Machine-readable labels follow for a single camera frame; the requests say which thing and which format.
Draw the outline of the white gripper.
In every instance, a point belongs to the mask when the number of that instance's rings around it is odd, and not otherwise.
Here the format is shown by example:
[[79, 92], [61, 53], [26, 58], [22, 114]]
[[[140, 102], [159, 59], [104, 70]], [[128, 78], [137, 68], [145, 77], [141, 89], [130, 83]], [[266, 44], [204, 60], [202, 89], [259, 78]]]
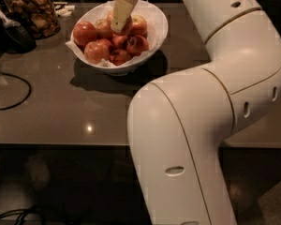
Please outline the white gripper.
[[130, 17], [138, 0], [114, 0], [113, 16], [111, 19], [111, 29], [120, 33], [126, 26], [126, 22]]

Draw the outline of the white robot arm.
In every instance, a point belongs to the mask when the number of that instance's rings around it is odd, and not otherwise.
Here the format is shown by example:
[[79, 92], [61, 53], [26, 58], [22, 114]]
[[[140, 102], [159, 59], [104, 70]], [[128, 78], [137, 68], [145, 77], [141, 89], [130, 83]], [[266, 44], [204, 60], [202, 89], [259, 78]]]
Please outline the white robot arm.
[[148, 82], [127, 134], [153, 225], [237, 225], [219, 145], [281, 97], [281, 37], [255, 0], [183, 0], [209, 63]]

